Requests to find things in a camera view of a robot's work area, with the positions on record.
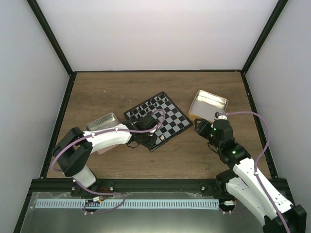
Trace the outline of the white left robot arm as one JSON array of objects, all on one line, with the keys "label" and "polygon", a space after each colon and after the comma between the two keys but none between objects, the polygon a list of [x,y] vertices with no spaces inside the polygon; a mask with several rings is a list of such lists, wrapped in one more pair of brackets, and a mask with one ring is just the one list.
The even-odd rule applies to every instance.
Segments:
[{"label": "white left robot arm", "polygon": [[90,155],[132,142],[139,145],[152,144],[162,124],[163,119],[158,120],[153,114],[147,114],[103,130],[81,131],[78,127],[72,128],[52,150],[51,168],[73,178],[82,185],[82,190],[88,196],[94,196],[99,192],[99,183],[86,165]]}]

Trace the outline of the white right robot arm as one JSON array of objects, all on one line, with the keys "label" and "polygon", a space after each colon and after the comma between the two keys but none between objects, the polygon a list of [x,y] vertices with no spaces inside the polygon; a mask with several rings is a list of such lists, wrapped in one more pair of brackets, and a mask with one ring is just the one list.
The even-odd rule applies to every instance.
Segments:
[{"label": "white right robot arm", "polygon": [[307,213],[284,197],[255,166],[250,153],[235,141],[225,116],[214,122],[197,118],[195,131],[207,139],[208,147],[218,154],[229,169],[216,177],[216,191],[237,198],[259,221],[265,233],[304,233]]}]

